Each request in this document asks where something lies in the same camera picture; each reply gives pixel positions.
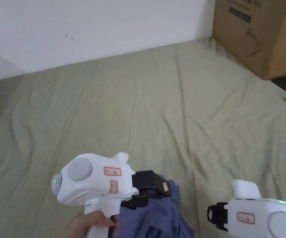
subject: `wall mark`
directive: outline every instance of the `wall mark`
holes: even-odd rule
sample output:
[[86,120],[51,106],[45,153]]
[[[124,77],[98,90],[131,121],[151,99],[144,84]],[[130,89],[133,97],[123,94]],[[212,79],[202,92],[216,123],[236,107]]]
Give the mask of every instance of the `wall mark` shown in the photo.
[[65,35],[65,37],[69,37],[70,39],[74,40],[74,38],[69,35]]

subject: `mattress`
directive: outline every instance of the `mattress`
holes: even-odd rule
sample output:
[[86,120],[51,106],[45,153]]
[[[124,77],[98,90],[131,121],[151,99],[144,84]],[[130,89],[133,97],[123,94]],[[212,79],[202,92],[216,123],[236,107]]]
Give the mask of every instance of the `mattress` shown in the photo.
[[286,92],[214,39],[0,80],[0,237],[56,237],[82,211],[51,178],[79,154],[129,154],[180,186],[195,237],[227,237],[207,207],[231,181],[286,200]]

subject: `blue cloth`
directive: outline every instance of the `blue cloth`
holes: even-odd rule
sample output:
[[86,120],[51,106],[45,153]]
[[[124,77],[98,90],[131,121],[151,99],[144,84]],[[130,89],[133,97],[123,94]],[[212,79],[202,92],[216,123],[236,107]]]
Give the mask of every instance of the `blue cloth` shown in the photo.
[[180,214],[180,188],[173,181],[168,182],[171,185],[171,197],[150,199],[145,208],[120,209],[119,238],[194,237],[194,231]]

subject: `human hand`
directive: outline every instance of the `human hand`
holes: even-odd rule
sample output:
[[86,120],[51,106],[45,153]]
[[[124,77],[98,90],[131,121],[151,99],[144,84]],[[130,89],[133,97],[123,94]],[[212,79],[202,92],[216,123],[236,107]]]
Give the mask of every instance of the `human hand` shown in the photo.
[[87,229],[92,226],[111,227],[116,225],[111,219],[105,217],[102,211],[86,215],[80,213],[66,227],[60,238],[83,238]]

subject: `red-bordered label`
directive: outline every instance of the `red-bordered label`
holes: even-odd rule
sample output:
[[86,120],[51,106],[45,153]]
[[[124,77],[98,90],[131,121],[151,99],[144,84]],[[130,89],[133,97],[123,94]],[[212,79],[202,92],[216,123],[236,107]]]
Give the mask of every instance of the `red-bordered label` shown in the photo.
[[116,194],[118,192],[118,182],[111,180],[110,181],[110,191],[111,194]]
[[255,216],[252,213],[238,212],[238,221],[242,223],[255,224]]
[[111,168],[111,167],[104,167],[104,174],[109,176],[121,176],[121,169],[120,168]]

